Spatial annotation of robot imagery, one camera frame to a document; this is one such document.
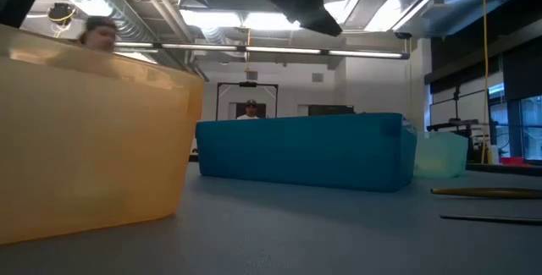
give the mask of wall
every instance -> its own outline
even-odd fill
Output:
[[[429,124],[431,41],[420,39],[410,60],[345,58],[335,70],[336,104],[357,113],[402,113],[419,129]]]
[[[200,63],[203,72],[210,82],[205,84],[202,120],[214,120],[216,111],[216,95],[218,82],[246,81],[244,63]],[[279,85],[278,117],[293,117],[299,115],[299,105],[334,104],[334,71],[327,70],[325,64],[291,63],[286,67],[276,63],[251,63],[250,69],[258,72],[258,83]],[[312,73],[323,73],[323,83],[312,83]],[[221,86],[221,94],[228,88]],[[267,105],[267,114],[274,117],[275,90],[268,87],[240,88],[232,85],[221,97],[218,109],[219,119],[228,119],[230,103],[246,102],[249,99]]]
[[[336,105],[346,105],[346,58],[335,69],[334,101]]]

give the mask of yellow cable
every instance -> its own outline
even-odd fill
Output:
[[[408,38],[408,44],[410,45],[408,49],[408,54],[412,55],[412,38]],[[410,112],[410,119],[413,120],[413,107],[412,107],[412,60],[408,59],[408,73],[409,73],[409,86],[410,86],[410,105],[409,105],[409,112]]]
[[[484,61],[485,61],[485,91],[484,91],[484,124],[482,125],[482,164],[485,161],[485,128],[487,126],[488,115],[488,76],[489,76],[489,55],[488,55],[488,17],[487,17],[487,7],[486,1],[482,0],[484,6]]]
[[[251,29],[246,30],[246,45],[247,46],[251,45]],[[248,62],[250,61],[250,58],[251,58],[251,54],[249,52],[246,52],[245,53],[245,59],[246,59],[245,72],[247,72],[247,73],[250,71],[250,69],[248,68]]]
[[[50,10],[50,9],[48,9],[48,11],[47,11],[47,17],[49,18],[49,20],[51,20],[51,21],[53,21],[53,22],[64,21],[64,20],[66,20],[66,19],[68,19],[68,18],[71,18],[71,17],[75,14],[75,8],[74,8],[74,9],[72,9],[71,13],[70,13],[68,16],[63,17],[63,18],[60,18],[60,19],[53,19],[53,18],[49,17],[49,10]]]

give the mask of man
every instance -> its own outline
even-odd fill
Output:
[[[258,119],[257,115],[257,104],[254,100],[246,101],[245,105],[245,115],[241,115],[237,119]]]
[[[79,41],[85,46],[105,52],[115,48],[117,25],[109,17],[91,16],[86,20],[85,31]]]

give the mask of gray table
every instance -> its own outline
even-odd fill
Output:
[[[542,228],[439,213],[542,217],[542,201],[433,196],[431,187],[542,189],[470,173],[394,194],[202,177],[176,216],[0,246],[0,274],[541,274]]]

